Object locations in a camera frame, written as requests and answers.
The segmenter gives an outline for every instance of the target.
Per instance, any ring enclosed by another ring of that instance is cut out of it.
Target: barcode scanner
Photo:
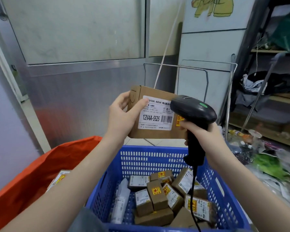
[[[190,121],[205,130],[208,129],[209,124],[212,124],[217,120],[217,114],[210,105],[189,96],[179,95],[176,98],[172,99],[170,108],[172,111],[183,117],[185,120]],[[199,141],[192,132],[188,130],[187,134],[188,155],[184,157],[184,161],[187,165],[193,167],[190,211],[194,222],[198,227],[198,230],[201,231],[193,215],[192,200],[194,183],[197,175],[197,167],[204,164],[205,151],[203,150]]]

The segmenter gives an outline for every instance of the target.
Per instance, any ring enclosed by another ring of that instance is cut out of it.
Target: blue crate
[[[93,210],[96,216],[110,231],[174,231],[167,227],[148,227],[134,225],[135,196],[132,192],[125,211],[123,223],[108,223],[114,207],[115,192],[123,178],[130,175],[145,175],[171,169],[176,177],[183,167],[188,167],[183,157],[188,148],[123,146],[109,165],[98,185],[90,195],[86,207]],[[232,191],[220,176],[212,170],[207,160],[198,167],[197,180],[207,189],[208,198],[217,205],[217,227],[223,230],[242,228],[250,230],[250,225]]]

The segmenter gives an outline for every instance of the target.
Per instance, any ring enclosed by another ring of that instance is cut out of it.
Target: door handle
[[[0,0],[0,19],[3,21],[7,21],[9,19],[8,15],[6,14],[4,10],[1,0]]]

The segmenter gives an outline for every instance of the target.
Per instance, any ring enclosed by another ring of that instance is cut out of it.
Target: cartoon drawing
[[[233,0],[192,0],[191,6],[197,8],[194,16],[198,18],[203,11],[208,10],[207,16],[214,11],[215,17],[228,17],[233,12]]]

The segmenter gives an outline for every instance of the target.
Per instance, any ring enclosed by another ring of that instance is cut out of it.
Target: orange bag
[[[43,195],[62,169],[76,167],[102,137],[61,144],[33,161],[0,191],[0,229]]]

